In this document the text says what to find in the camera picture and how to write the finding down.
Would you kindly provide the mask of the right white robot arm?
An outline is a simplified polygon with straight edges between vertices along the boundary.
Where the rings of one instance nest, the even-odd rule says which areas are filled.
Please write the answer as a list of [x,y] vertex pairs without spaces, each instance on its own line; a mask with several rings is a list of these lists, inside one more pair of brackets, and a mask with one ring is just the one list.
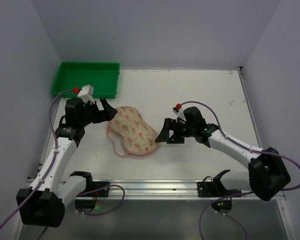
[[246,173],[234,173],[229,169],[218,173],[211,181],[201,181],[197,186],[213,196],[254,193],[263,201],[269,201],[291,182],[288,170],[276,149],[253,147],[237,139],[231,139],[214,123],[206,123],[201,111],[193,106],[185,110],[174,107],[183,117],[165,118],[156,143],[183,144],[185,138],[194,138],[199,144],[220,151],[247,169]]

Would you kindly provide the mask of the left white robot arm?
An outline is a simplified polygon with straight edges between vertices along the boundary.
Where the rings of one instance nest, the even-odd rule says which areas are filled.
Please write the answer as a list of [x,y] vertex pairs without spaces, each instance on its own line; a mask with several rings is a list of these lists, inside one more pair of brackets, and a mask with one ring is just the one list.
[[55,140],[47,159],[31,185],[16,195],[23,224],[57,228],[73,199],[91,194],[94,186],[91,173],[74,171],[64,184],[61,179],[85,135],[86,126],[109,122],[118,112],[104,97],[99,100],[102,109],[93,100],[84,101],[79,97],[66,100],[65,114],[53,132]]

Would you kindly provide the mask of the floral fabric laundry bag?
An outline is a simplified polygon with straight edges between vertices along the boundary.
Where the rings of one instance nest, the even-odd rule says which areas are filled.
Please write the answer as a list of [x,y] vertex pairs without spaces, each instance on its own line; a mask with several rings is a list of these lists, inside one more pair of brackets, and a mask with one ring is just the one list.
[[155,142],[158,134],[145,122],[141,113],[132,106],[119,106],[116,110],[117,113],[107,125],[106,135],[114,133],[119,136],[124,153],[120,154],[112,141],[114,152],[120,157],[143,157],[155,152],[159,147]]

